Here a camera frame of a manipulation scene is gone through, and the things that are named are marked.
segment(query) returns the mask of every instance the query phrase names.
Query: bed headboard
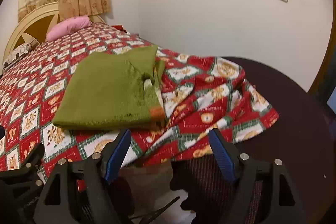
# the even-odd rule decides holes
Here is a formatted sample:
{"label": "bed headboard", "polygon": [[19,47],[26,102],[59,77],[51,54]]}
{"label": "bed headboard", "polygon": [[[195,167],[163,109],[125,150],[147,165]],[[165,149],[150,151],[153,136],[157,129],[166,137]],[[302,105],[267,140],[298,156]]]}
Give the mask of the bed headboard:
{"label": "bed headboard", "polygon": [[[104,22],[100,16],[89,16],[92,22]],[[44,43],[49,30],[59,22],[58,2],[42,5],[27,14],[12,33],[3,55],[3,60],[16,47],[37,39]]]}

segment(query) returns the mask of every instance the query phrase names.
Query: green fabric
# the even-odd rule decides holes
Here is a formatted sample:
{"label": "green fabric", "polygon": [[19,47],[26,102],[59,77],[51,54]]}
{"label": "green fabric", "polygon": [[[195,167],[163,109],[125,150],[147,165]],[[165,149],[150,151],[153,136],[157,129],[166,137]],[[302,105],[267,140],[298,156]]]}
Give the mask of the green fabric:
{"label": "green fabric", "polygon": [[89,55],[78,64],[53,124],[109,130],[164,120],[159,87],[164,62],[155,61],[156,52],[157,46],[150,46]]}

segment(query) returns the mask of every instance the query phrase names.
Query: silver screw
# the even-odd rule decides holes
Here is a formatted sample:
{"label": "silver screw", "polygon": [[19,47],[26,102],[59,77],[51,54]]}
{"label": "silver screw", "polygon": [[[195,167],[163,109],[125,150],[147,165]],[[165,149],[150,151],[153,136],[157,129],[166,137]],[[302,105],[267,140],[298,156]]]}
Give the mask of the silver screw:
{"label": "silver screw", "polygon": [[282,160],[280,160],[280,159],[276,159],[276,160],[274,160],[274,163],[275,163],[276,165],[280,166],[280,165],[282,165]]}
{"label": "silver screw", "polygon": [[66,160],[65,158],[61,158],[61,159],[58,160],[58,164],[59,164],[59,165],[63,165],[63,164],[65,164],[66,162],[67,162],[67,160]]}
{"label": "silver screw", "polygon": [[248,159],[250,158],[250,156],[249,156],[248,154],[246,154],[246,153],[241,153],[241,154],[240,154],[240,158],[241,158],[242,160],[248,160]]}
{"label": "silver screw", "polygon": [[99,159],[99,158],[100,158],[100,153],[98,153],[98,152],[93,153],[93,154],[91,155],[91,158],[93,158],[94,160]]}
{"label": "silver screw", "polygon": [[41,180],[37,180],[37,181],[35,181],[35,184],[37,185],[37,186],[42,186],[43,185],[43,182],[41,181]]}

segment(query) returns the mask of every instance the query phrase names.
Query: table surface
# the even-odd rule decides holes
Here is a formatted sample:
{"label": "table surface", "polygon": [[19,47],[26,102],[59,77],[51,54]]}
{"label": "table surface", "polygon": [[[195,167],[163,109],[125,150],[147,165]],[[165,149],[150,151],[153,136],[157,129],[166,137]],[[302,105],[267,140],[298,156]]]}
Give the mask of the table surface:
{"label": "table surface", "polygon": [[333,140],[321,105],[278,70],[253,60],[226,57],[278,111],[278,121],[258,137],[237,144],[256,160],[281,159],[301,198],[308,223],[317,223],[335,199]]}

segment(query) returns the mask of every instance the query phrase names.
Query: red object on bed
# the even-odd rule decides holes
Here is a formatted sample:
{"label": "red object on bed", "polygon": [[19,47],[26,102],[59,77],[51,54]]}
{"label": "red object on bed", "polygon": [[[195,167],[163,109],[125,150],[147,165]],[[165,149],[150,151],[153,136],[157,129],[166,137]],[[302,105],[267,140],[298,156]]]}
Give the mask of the red object on bed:
{"label": "red object on bed", "polygon": [[[43,180],[61,157],[75,161],[100,152],[118,132],[69,132],[51,123],[67,83],[78,63],[92,52],[121,54],[150,45],[136,35],[94,23],[42,44],[10,68],[0,80],[0,124],[6,129],[0,140],[0,170],[19,168],[37,142],[45,146],[38,171]],[[157,58],[166,62],[161,93],[169,121],[163,128],[132,129],[123,165],[135,160],[152,165],[201,157],[212,152],[207,137],[211,128],[219,128],[226,140],[239,142],[278,119],[239,65],[163,48]]]}

